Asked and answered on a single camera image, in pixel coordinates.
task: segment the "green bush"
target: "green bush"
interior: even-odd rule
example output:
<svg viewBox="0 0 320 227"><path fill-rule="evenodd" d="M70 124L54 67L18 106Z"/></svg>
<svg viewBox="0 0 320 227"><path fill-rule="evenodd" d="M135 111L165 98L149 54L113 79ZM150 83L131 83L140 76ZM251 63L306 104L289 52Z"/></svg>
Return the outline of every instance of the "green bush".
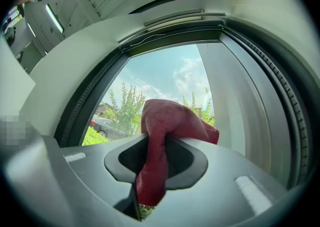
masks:
<svg viewBox="0 0 320 227"><path fill-rule="evenodd" d="M146 206L146 205L139 204L141 219L145 220L155 208L156 208L155 206Z"/></svg>
<svg viewBox="0 0 320 227"><path fill-rule="evenodd" d="M102 135L98 134L93 127L89 126L86 131L82 146L85 145L96 145L101 143L107 143L110 140Z"/></svg>

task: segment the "light fixture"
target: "light fixture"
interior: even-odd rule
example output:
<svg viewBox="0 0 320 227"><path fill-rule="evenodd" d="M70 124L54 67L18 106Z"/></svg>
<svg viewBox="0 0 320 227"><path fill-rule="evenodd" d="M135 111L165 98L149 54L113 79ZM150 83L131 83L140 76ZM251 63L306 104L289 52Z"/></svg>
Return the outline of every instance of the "light fixture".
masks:
<svg viewBox="0 0 320 227"><path fill-rule="evenodd" d="M31 26L30 26L30 23L27 22L26 24L29 26L29 29L30 29L30 31L32 32L33 36L36 36L34 30L33 30L33 29L31 28Z"/></svg>
<svg viewBox="0 0 320 227"><path fill-rule="evenodd" d="M52 19L54 25L58 28L58 30L61 33L63 33L64 32L64 28L62 27L62 25L60 24L59 20L56 18L54 12L52 11L51 7L48 4L45 5L45 10L49 14L49 16Z"/></svg>

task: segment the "white panel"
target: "white panel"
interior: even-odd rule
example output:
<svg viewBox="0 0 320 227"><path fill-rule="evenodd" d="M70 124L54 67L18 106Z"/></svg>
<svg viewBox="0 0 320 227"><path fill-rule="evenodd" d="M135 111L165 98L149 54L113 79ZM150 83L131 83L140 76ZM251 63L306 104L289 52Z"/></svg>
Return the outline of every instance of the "white panel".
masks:
<svg viewBox="0 0 320 227"><path fill-rule="evenodd" d="M89 0L75 0L80 11L90 21L91 24L100 22L100 16L97 14L94 7L91 5Z"/></svg>
<svg viewBox="0 0 320 227"><path fill-rule="evenodd" d="M257 87L268 91L269 101L273 99L273 109L275 114L278 113L278 122L281 122L285 119L285 113L272 84L266 76L261 76L260 80L256 80L257 83L253 83L250 76L252 71L248 73L222 43L197 44L197 47L212 94L214 126L220 131L218 145L237 151L266 173L270 173L271 138L268 117L273 115L272 112L268 116L264 114L266 105L262 104ZM280 134L271 133L274 134L274 142L289 141L288 127L283 124L281 128Z"/></svg>
<svg viewBox="0 0 320 227"><path fill-rule="evenodd" d="M13 55L16 56L32 41L34 36L27 27L25 18L22 18L13 27L15 27L15 38L10 49L12 50Z"/></svg>
<svg viewBox="0 0 320 227"><path fill-rule="evenodd" d="M67 38L80 31L87 22L88 19L85 17L84 13L77 7L70 17L69 25L64 30L64 36Z"/></svg>
<svg viewBox="0 0 320 227"><path fill-rule="evenodd" d="M27 73L30 73L37 63L43 58L43 55L39 52L33 42L31 42L24 50L21 66L27 68Z"/></svg>
<svg viewBox="0 0 320 227"><path fill-rule="evenodd" d="M314 24L299 0L202 0L206 12L225 12L284 42L320 86L320 47Z"/></svg>
<svg viewBox="0 0 320 227"><path fill-rule="evenodd" d="M32 39L32 42L34 43L35 47L39 50L39 52L45 56L45 51L49 52L50 50L46 50L45 47L40 43L39 39L37 37L34 37Z"/></svg>
<svg viewBox="0 0 320 227"><path fill-rule="evenodd" d="M41 4L43 6L49 4L53 13L58 17L59 22L63 27L66 27L69 24L68 19L71 14L72 7L76 6L75 2L72 1L73 0L42 0Z"/></svg>
<svg viewBox="0 0 320 227"><path fill-rule="evenodd" d="M91 25L90 22L89 22L89 21L86 21L85 24L84 24L84 26L83 26L83 28L86 28L86 27L88 27L88 26L90 26L90 25Z"/></svg>
<svg viewBox="0 0 320 227"><path fill-rule="evenodd" d="M30 23L36 38L46 51L49 52L64 39L48 16L45 5L42 2L25 4L24 13L26 22Z"/></svg>
<svg viewBox="0 0 320 227"><path fill-rule="evenodd" d="M0 116L18 116L35 82L18 63L3 35L0 52Z"/></svg>
<svg viewBox="0 0 320 227"><path fill-rule="evenodd" d="M118 16L90 25L57 45L30 74L36 86L23 107L27 120L42 135L53 136L82 80L119 46L118 40L142 27L139 14Z"/></svg>

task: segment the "cloud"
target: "cloud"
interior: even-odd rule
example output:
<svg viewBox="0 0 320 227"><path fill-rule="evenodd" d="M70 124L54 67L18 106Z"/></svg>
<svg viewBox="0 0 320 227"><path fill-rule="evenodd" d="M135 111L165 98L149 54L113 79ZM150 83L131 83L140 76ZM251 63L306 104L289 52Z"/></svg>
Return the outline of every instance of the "cloud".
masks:
<svg viewBox="0 0 320 227"><path fill-rule="evenodd" d="M132 76L129 77L129 79L121 78L119 75L114 82L111 84L110 88L108 89L107 93L104 95L102 101L111 103L109 91L113 90L114 93L114 99L117 102L117 105L121 105L122 101L122 83L125 84L127 88L132 85L135 87L135 92L137 95L142 93L144 96L146 96L146 99L164 99L164 100L171 100L171 101L178 101L178 97L173 97L170 93L164 93L160 89L156 88L155 86L147 83L146 81L139 79L139 78L133 78Z"/></svg>
<svg viewBox="0 0 320 227"><path fill-rule="evenodd" d="M210 91L210 85L201 57L184 58L183 65L173 72L172 78L181 97L185 96L187 102L191 103L191 94L194 92L196 106L202 107L206 98L205 88Z"/></svg>
<svg viewBox="0 0 320 227"><path fill-rule="evenodd" d="M139 78L134 80L136 90L141 91L144 95L146 95L147 99L164 99L177 101L177 97L172 97L169 93L164 93L160 89L154 87L153 85L148 84L146 81L141 80Z"/></svg>

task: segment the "black rim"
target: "black rim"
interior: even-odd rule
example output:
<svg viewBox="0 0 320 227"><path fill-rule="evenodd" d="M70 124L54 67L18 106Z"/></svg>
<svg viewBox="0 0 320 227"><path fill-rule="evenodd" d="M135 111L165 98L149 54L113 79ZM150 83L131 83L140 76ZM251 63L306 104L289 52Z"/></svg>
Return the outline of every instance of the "black rim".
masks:
<svg viewBox="0 0 320 227"><path fill-rule="evenodd" d="M301 95L301 93L306 92L306 88L301 91L301 88L297 86L296 81L292 80L290 77L292 73L288 70L287 63L282 61L279 63L279 58L285 58L282 54L284 52L283 48L279 51L275 51L277 48L271 47L274 45L274 41L269 41L260 44L249 38L246 31L251 30L252 27L246 24L239 24L233 20L226 20L226 25L221 26L220 22L205 22L204 25L199 25L199 23L180 23L173 25L171 27L165 27L153 32L145 33L139 37L133 38L132 40L122 44L119 48L115 49L110 55L108 55L103 61L101 61L86 77L86 79L78 87L71 100L69 101L65 111L62 114L61 120L55 132L55 138L61 147L78 146L85 136L85 131L89 126L89 120L93 116L94 110L98 106L99 101L103 97L104 93L107 91L108 87L111 85L115 76L119 73L120 69L126 64L130 57L143 54L147 51L162 49L165 47L172 47L178 44L186 43L201 43L201 42L214 42L219 39L221 32L228 33L230 37L233 38L239 45L241 45L252 57L256 57L255 61L261 65L259 61L264 61L269 66L266 70L267 76L272 81L272 77L268 75L268 72L272 71L273 66L277 66L281 70L276 72L276 77L281 82L283 89L280 92L278 85L274 82L272 83L277 92L279 98L284 98L286 96L289 98L290 105L287 105L286 101L283 99L282 105L285 109L286 116L288 119L290 137L291 137L291 148L292 148L292 164L291 164L291 175L288 182L288 188L297 185L297 183L302 183L309 172L309 163L311 155L311 133L314 133L314 126L309 128L309 118L312 120L314 116L307 115L307 109L305 108L306 96L311 96L310 93ZM257 30L257 37L266 36L261 31ZM299 71L296 75L303 79L305 76L299 76ZM293 89L288 89L288 85L284 80L288 81L290 87ZM317 87L314 83L310 84L313 86L313 95L317 95ZM307 103L315 102L316 98L308 99Z"/></svg>

